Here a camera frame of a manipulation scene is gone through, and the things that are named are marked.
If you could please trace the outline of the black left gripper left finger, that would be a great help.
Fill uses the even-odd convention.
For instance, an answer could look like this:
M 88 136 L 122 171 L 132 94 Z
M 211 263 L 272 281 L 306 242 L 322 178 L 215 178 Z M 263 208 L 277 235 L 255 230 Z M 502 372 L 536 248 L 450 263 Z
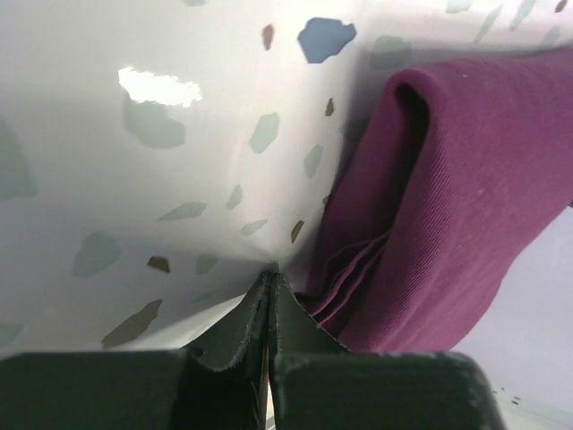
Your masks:
M 1 360 L 3 429 L 262 429 L 271 276 L 175 349 Z

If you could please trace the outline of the purple cloth mat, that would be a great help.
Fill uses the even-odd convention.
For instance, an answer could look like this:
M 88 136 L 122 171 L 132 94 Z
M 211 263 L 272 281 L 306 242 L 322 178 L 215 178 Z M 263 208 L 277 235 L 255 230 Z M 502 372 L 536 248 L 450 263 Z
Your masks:
M 330 195 L 299 298 L 358 352 L 447 350 L 572 201 L 572 52 L 387 81 Z

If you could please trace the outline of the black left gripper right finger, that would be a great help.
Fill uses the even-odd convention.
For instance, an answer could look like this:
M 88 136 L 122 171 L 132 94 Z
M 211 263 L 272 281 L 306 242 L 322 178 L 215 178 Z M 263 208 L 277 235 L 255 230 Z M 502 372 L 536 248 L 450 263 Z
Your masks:
M 269 278 L 269 371 L 278 429 L 499 429 L 490 384 L 451 352 L 352 353 Z

